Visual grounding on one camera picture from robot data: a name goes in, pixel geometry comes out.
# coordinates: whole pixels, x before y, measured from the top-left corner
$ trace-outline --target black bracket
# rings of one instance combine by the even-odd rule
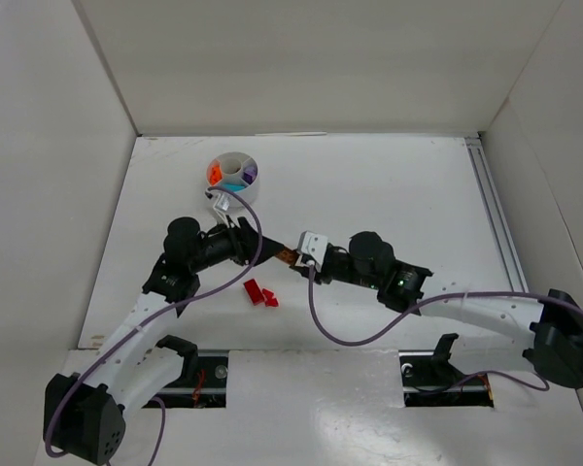
[[[451,346],[458,339],[457,333],[440,337],[432,354],[406,355],[399,358],[405,386],[449,386],[461,380],[464,374],[449,363]]]
[[[576,306],[572,297],[551,289],[550,297]],[[583,317],[562,306],[545,304],[540,322],[533,322],[532,349],[523,351],[535,372],[549,382],[568,388],[583,387]]]
[[[65,377],[56,374],[46,387],[43,438],[58,404],[78,379],[78,375]],[[123,435],[125,421],[122,406],[106,392],[106,385],[97,388],[82,384],[62,411],[51,436],[51,445],[74,454],[90,463],[101,466],[117,452]]]
[[[192,275],[185,266],[168,263],[163,254],[143,284],[143,293],[152,291],[164,296],[167,303],[178,303],[194,296],[199,287],[197,275]],[[177,308],[177,317],[185,308],[186,306]]]
[[[158,348],[169,348],[175,351],[184,359],[184,367],[182,368],[182,375],[174,381],[180,383],[182,381],[189,381],[194,377],[196,366],[198,363],[198,347],[187,340],[172,335],[167,335],[155,344]]]

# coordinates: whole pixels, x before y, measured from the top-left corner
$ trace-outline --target robotic arm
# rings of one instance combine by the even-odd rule
[[[125,420],[168,384],[193,377],[196,345],[169,335],[186,306],[146,326],[139,325],[168,303],[194,296],[200,271],[228,259],[245,265],[255,256],[258,234],[249,222],[240,217],[235,225],[220,210],[217,213],[223,223],[208,232],[201,231],[198,222],[189,217],[170,223],[164,253],[143,285],[135,307],[99,353],[106,353],[134,329],[138,333],[74,392],[58,417],[51,435],[52,446],[93,464],[106,464],[120,445]],[[399,313],[406,312],[424,295],[463,291],[458,283],[441,281],[426,268],[397,260],[393,247],[373,232],[353,236],[348,250],[311,232],[301,235],[297,250],[262,238],[256,265],[273,256],[307,278],[310,267],[315,267],[318,284],[336,280],[376,289],[378,301]],[[565,293],[551,290],[550,295],[573,303]],[[476,370],[474,366],[479,364],[488,367],[490,358],[493,366],[500,369],[528,370],[563,386],[583,386],[583,318],[564,309],[504,299],[482,304],[454,299],[433,303],[418,314],[452,318],[509,338],[507,346],[493,349],[489,349],[487,340],[476,347],[461,339],[457,350],[458,335],[444,335],[434,355],[443,362],[449,360],[461,371]],[[57,374],[48,384],[44,439],[52,416],[78,378],[78,374]]]
[[[461,283],[397,260],[393,247],[374,232],[353,236],[349,250],[331,245],[323,235],[304,232],[293,258],[291,267],[303,277],[308,278],[309,268],[314,267],[316,283],[336,280],[377,289],[378,301],[399,313],[407,312],[424,295],[467,294]],[[581,388],[583,316],[561,306],[563,302],[575,305],[567,293],[551,289],[548,296],[555,303],[496,297],[441,299],[414,314],[450,318],[497,334],[495,338],[441,337],[433,358],[443,365],[449,362],[460,373],[492,366],[494,370],[532,372],[551,383]]]

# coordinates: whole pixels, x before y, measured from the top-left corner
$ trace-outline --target white bracket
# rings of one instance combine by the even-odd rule
[[[446,293],[468,293],[475,287],[463,282],[441,280],[424,283],[424,298]],[[462,298],[441,300],[424,306],[421,316],[443,317],[491,330],[495,336],[459,337],[452,346],[450,363],[464,373],[479,370],[533,372],[523,350],[533,348],[532,322],[539,322],[543,305],[532,300],[511,298]]]
[[[326,248],[328,247],[328,236],[319,235],[312,231],[305,231],[300,235],[298,241],[298,251],[302,254],[298,257],[296,266],[306,267],[309,260],[315,264],[318,272],[322,271],[324,265],[324,258],[326,256]]]
[[[134,309],[106,340],[99,354],[104,354],[133,329],[138,329],[138,333],[86,379],[85,384],[92,387],[102,383],[108,386],[107,392],[118,405],[124,406],[124,418],[142,408],[182,374],[184,359],[171,349],[155,346],[177,323],[177,312],[169,311],[140,327],[145,318],[167,305],[162,295],[141,294]]]
[[[206,191],[206,194],[212,196],[212,215],[218,223],[229,226],[227,212],[231,205],[230,197],[227,193],[221,191]]]

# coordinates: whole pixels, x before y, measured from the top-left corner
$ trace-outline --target white floor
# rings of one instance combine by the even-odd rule
[[[267,236],[295,246],[299,233],[311,229],[345,247],[354,233],[374,230],[403,260],[450,273],[471,288],[508,287],[463,139],[141,138],[82,348],[100,345],[133,306],[169,221],[195,216],[204,229],[213,226],[205,210],[204,171],[216,155],[234,150],[258,163],[254,207]],[[224,264],[204,272],[201,290],[238,271]],[[253,307],[238,284],[188,307],[174,331],[203,349],[239,351],[231,354],[227,408],[172,410],[156,466],[583,464],[583,415],[573,390],[537,393],[491,378],[493,410],[402,408],[394,350],[432,348],[443,333],[483,331],[411,317],[374,345],[391,352],[332,351],[335,346],[308,315],[304,279],[277,261],[252,277],[275,291],[280,308]],[[394,313],[374,293],[335,283],[317,288],[325,325],[350,339],[381,328]],[[65,372],[91,357],[93,351],[73,351]],[[113,465],[146,464],[158,421],[159,412],[151,410],[131,419]],[[37,466],[61,464],[82,462],[50,460],[40,450]]]

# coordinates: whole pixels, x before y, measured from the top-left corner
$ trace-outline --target purple cable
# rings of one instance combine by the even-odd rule
[[[244,206],[246,208],[247,211],[249,211],[249,214],[251,214],[251,216],[253,217],[253,220],[255,221],[255,227],[257,228],[258,238],[257,238],[257,251],[255,252],[255,256],[253,257],[253,259],[251,260],[249,265],[244,270],[242,270],[242,272],[240,272],[238,275],[236,275],[235,278],[229,280],[227,283],[222,284],[221,286],[219,286],[217,288],[206,291],[205,293],[198,294],[196,296],[192,296],[191,298],[185,299],[184,301],[179,301],[177,303],[169,304],[168,306],[160,309],[159,311],[156,311],[155,313],[151,314],[149,317],[145,318],[140,323],[140,325],[139,325],[140,327],[144,327],[145,325],[149,324],[152,320],[160,317],[161,315],[163,315],[165,313],[168,313],[169,311],[174,310],[175,308],[193,303],[195,301],[199,301],[199,300],[204,299],[204,298],[209,298],[210,296],[213,296],[214,294],[219,293],[220,291],[223,291],[224,289],[229,288],[233,284],[239,282],[246,274],[248,274],[251,271],[251,269],[255,266],[255,264],[257,263],[257,261],[259,259],[259,255],[261,254],[261,247],[263,246],[263,231],[261,230],[261,223],[259,222],[257,214],[255,213],[253,208],[244,199],[242,199],[240,196],[238,196],[233,191],[230,191],[230,190],[225,189],[225,188],[220,187],[220,186],[211,186],[208,188],[208,190],[222,191],[222,192],[234,197],[240,204],[242,204],[242,206]],[[67,406],[67,403],[69,403],[69,400],[71,399],[71,397],[78,390],[78,388],[80,388],[80,386],[85,382],[85,380],[93,372],[95,372],[97,370],[97,368],[99,366],[101,366],[105,361],[107,361],[108,358],[110,358],[110,356],[112,356],[115,352],[117,352],[117,350],[120,347],[122,347],[123,345],[125,345],[125,343],[127,343],[132,337],[134,337],[134,335],[137,335],[138,332],[139,332],[138,328],[135,328],[132,331],[130,331],[127,335],[125,335],[123,338],[121,338],[113,347],[111,347],[110,349],[108,349],[108,351],[106,351],[104,354],[99,356],[99,358],[88,369],[86,369],[86,371],[76,380],[76,382],[71,386],[71,388],[69,388],[69,390],[67,390],[67,393],[65,393],[65,396],[62,398],[62,400],[60,400],[60,403],[58,403],[58,406],[56,407],[56,410],[54,411],[54,414],[52,415],[52,417],[50,419],[50,424],[48,425],[48,431],[46,432],[45,447],[46,447],[46,454],[49,457],[59,458],[61,456],[64,456],[65,454],[67,454],[66,451],[54,451],[53,449],[51,449],[51,437],[53,436],[54,429],[56,428],[56,425],[58,424],[58,419],[60,418],[60,415],[62,414],[63,410],[65,409],[65,406]],[[163,430],[163,426],[164,426],[164,421],[165,421],[165,417],[164,417],[164,415],[162,415],[162,430]],[[155,447],[154,454],[157,454],[157,448],[159,447],[159,442],[161,442],[161,435],[160,435],[160,437],[158,439],[158,443]],[[153,462],[154,462],[154,457],[149,462],[149,465],[151,466],[153,464]]]
[[[164,436],[164,427],[166,426],[166,405],[162,399],[157,396],[152,398],[152,401],[155,401],[159,405],[159,408],[162,411],[162,420],[159,424],[159,433],[157,434],[157,440],[155,441],[154,452],[152,453],[152,457],[149,460],[149,463],[147,463],[147,466],[153,466],[154,464],[155,458],[157,457],[157,451],[159,450],[159,446],[162,443],[162,437]],[[106,462],[106,466],[112,466],[110,461]]]
[[[552,298],[550,296],[544,296],[543,294],[526,293],[523,291],[470,291],[468,293],[446,293],[446,294],[440,294],[438,296],[432,296],[431,298],[424,299],[423,301],[419,301],[417,304],[415,304],[414,306],[411,306],[406,311],[401,313],[399,316],[394,318],[391,321],[391,323],[389,323],[385,328],[380,330],[375,335],[372,335],[371,337],[365,338],[364,340],[349,342],[346,340],[341,340],[340,338],[337,338],[334,335],[332,335],[330,332],[328,332],[324,328],[324,326],[320,322],[320,319],[318,318],[318,314],[315,310],[315,301],[313,299],[313,287],[314,287],[313,281],[314,281],[314,279],[315,279],[315,266],[311,266],[309,268],[309,310],[311,311],[311,317],[313,318],[313,322],[318,327],[318,330],[320,330],[320,332],[322,332],[322,334],[325,337],[327,337],[329,340],[336,343],[337,345],[341,345],[343,347],[362,347],[362,346],[367,345],[369,343],[375,342],[379,338],[383,337],[386,333],[388,333],[393,327],[398,325],[402,320],[404,320],[405,318],[407,318],[411,314],[419,311],[424,306],[427,306],[428,304],[431,304],[431,303],[435,303],[436,301],[443,301],[443,300],[449,300],[449,299],[465,299],[465,298],[525,298],[525,299],[534,299],[534,300],[539,301],[541,303],[554,304],[557,306],[561,306],[561,307],[567,309],[568,311],[571,311],[571,312],[576,313],[579,316],[583,317],[583,310],[581,308],[579,308],[578,306],[574,306],[573,304],[562,301],[561,299]],[[548,382],[546,380],[544,380],[543,378],[541,378],[538,374],[536,374],[536,375],[545,384],[545,386],[542,388],[540,388],[539,386],[535,386],[535,385],[532,385],[530,383],[521,381],[520,379],[512,377],[509,374],[505,374],[505,373],[498,372],[498,371],[482,371],[482,372],[478,372],[475,374],[471,374],[471,375],[466,376],[461,381],[455,383],[453,386],[459,386],[463,383],[468,382],[470,379],[477,377],[478,375],[482,375],[482,374],[499,375],[499,376],[505,377],[513,382],[520,383],[522,385],[528,386],[529,388],[533,388],[536,390],[546,391],[550,388],[548,385]]]
[[[438,395],[440,393],[446,392],[447,390],[451,390],[452,388],[456,388],[457,386],[464,385],[468,381],[471,381],[478,376],[487,376],[488,374],[495,374],[496,376],[500,376],[500,377],[503,377],[505,379],[509,379],[512,382],[519,383],[520,385],[526,386],[526,387],[530,388],[531,390],[548,391],[551,389],[551,385],[548,383],[548,381],[536,373],[533,373],[533,374],[542,381],[543,386],[538,386],[538,385],[534,385],[533,383],[525,382],[521,379],[518,379],[517,377],[510,376],[509,374],[506,374],[504,372],[490,370],[490,371],[478,371],[478,372],[474,372],[473,374],[468,374],[462,380],[457,381],[453,385],[448,386],[446,388],[439,388],[437,390],[424,390],[424,391],[419,392],[419,393],[422,395]]]

